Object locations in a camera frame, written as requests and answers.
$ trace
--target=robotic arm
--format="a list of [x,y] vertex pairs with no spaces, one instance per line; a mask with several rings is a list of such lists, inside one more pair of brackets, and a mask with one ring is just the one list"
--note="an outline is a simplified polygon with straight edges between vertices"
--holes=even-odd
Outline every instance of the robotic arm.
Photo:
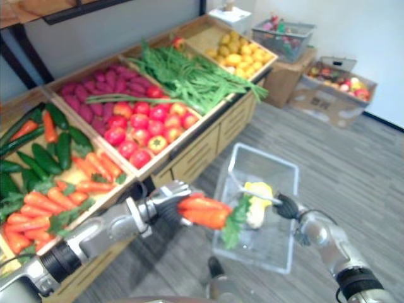
[[[112,206],[99,217],[87,220],[49,252],[32,258],[20,269],[2,279],[0,303],[41,302],[39,294],[43,297],[51,295],[65,278],[114,243],[139,234],[143,237],[149,236],[152,233],[150,223],[156,216],[164,217],[172,223],[189,225],[190,222],[179,216],[176,206],[182,199],[196,192],[188,184],[174,181],[154,191],[140,205],[137,205],[130,195],[122,197],[122,203]],[[312,245],[318,250],[348,303],[394,303],[360,253],[350,245],[346,233],[330,217],[297,205],[282,194],[279,194],[277,199],[281,201],[276,207],[278,214],[299,221],[296,239],[302,245]],[[222,282],[228,283],[223,277],[219,284]],[[177,298],[168,299],[166,302],[211,301]],[[237,300],[236,295],[231,302],[242,301]]]

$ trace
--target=clear plastic basket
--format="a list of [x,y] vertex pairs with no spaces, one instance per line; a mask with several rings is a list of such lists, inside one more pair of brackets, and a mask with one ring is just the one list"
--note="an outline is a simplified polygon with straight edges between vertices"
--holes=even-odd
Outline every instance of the clear plastic basket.
[[252,29],[252,38],[278,55],[278,60],[289,63],[299,60],[305,51],[314,28],[313,24],[284,22],[287,32],[266,30],[265,20]]
[[[289,196],[297,196],[299,168],[274,155],[237,143],[227,163],[222,167],[215,198],[234,207],[244,192],[246,182],[263,181]],[[266,209],[260,229],[246,225],[236,248],[226,249],[220,231],[213,237],[213,252],[218,256],[253,264],[282,274],[290,273],[293,255],[294,221],[286,220],[271,207]]]

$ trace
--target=white wall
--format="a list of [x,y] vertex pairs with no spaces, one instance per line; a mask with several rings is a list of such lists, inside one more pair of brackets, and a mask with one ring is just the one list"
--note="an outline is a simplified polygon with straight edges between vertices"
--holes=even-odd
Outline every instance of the white wall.
[[[55,25],[36,20],[26,25],[28,36],[55,78],[137,44],[198,16],[198,0],[135,0]],[[25,56],[16,49],[24,62]],[[0,61],[2,101],[26,88],[6,62]],[[38,83],[37,75],[33,76]]]
[[[221,0],[211,0],[212,8]],[[378,83],[367,111],[404,128],[404,0],[235,0],[254,12],[316,24],[311,44],[320,56],[358,60],[354,72]]]

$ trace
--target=vegetable bin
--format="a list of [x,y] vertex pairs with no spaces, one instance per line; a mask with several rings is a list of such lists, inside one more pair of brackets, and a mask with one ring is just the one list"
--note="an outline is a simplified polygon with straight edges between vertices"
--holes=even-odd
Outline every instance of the vegetable bin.
[[[231,207],[237,206],[244,194],[246,182],[265,182],[273,192],[297,196],[299,168],[281,158],[237,143],[230,158],[222,167],[215,198]],[[290,272],[293,253],[294,221],[286,220],[266,209],[260,229],[244,225],[234,249],[226,249],[220,231],[213,238],[213,252],[246,264],[259,266],[282,274]]]

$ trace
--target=gray carpet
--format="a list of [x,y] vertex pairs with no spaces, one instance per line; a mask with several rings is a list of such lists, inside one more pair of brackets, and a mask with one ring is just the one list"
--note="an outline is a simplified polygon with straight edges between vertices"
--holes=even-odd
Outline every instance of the gray carpet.
[[[384,286],[404,298],[403,134],[360,116],[349,129],[323,124],[292,109],[258,105],[236,141],[300,167],[299,199],[329,213],[346,229]],[[195,182],[213,194],[228,147]],[[153,237],[134,241],[76,303],[128,296],[203,297],[212,233],[159,222]],[[292,272],[283,276],[221,259],[252,303],[334,302],[336,283],[316,252],[295,245]]]

